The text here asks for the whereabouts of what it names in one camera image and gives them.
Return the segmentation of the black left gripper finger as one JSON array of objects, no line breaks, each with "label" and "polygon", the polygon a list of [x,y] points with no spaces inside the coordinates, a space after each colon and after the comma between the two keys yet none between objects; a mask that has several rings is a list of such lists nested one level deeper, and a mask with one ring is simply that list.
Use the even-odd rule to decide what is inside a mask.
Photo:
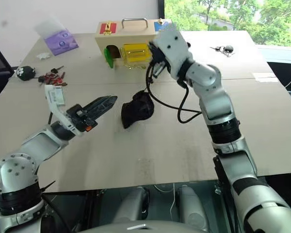
[{"label": "black left gripper finger", "polygon": [[109,111],[115,104],[117,96],[103,96],[95,99],[84,106],[87,113],[104,113]]},{"label": "black left gripper finger", "polygon": [[95,99],[87,105],[87,117],[91,120],[96,120],[115,104],[117,99]]}]

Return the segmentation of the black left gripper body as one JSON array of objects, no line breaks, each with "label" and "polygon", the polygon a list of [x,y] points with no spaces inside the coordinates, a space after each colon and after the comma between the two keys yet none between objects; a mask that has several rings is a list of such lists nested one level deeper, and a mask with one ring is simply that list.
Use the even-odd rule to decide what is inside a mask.
[{"label": "black left gripper body", "polygon": [[98,125],[98,123],[90,115],[90,110],[92,108],[93,107],[91,104],[87,104],[84,107],[82,107],[79,104],[76,104],[69,108],[68,110],[66,110],[66,113],[70,117],[73,125],[80,132],[89,132]]}]

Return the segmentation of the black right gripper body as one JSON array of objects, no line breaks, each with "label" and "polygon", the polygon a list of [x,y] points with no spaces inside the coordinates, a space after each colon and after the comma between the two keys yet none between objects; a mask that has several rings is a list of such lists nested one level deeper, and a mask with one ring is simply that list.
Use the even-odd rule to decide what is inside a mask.
[{"label": "black right gripper body", "polygon": [[152,60],[150,62],[150,65],[153,68],[153,76],[158,77],[161,72],[167,68],[167,71],[170,73],[171,67],[169,62],[166,60],[166,57],[164,53],[154,45],[152,41],[149,42],[148,44],[149,50],[152,53]]}]

